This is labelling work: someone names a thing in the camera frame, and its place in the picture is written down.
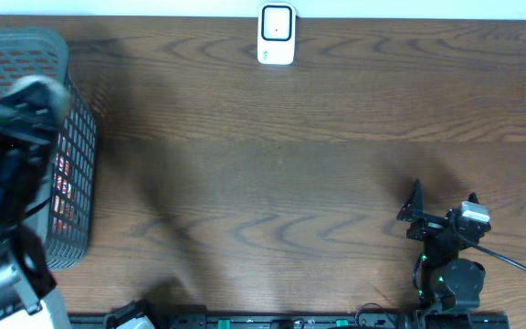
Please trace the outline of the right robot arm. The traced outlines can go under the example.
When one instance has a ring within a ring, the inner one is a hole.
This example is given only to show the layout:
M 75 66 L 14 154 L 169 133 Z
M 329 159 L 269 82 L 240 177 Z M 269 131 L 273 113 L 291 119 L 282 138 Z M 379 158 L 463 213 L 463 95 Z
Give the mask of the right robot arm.
M 480 307 L 485 268 L 459 256 L 490 231 L 488 209 L 476 194 L 443 216 L 427 214 L 423 187 L 415 180 L 396 218 L 408 222 L 409 239 L 423 243 L 414 267 L 419 306 L 397 322 L 400 328 L 472 328 L 471 312 Z

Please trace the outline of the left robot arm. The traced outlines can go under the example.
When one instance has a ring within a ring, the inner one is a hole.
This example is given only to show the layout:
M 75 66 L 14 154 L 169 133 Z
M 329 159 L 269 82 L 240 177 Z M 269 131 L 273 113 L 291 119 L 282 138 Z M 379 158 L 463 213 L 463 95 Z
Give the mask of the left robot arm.
M 69 315 L 41 239 L 24 224 L 38 210 L 69 101 L 61 82 L 41 75 L 17 80 L 0 99 L 0 328 L 154 328 L 143 301 Z

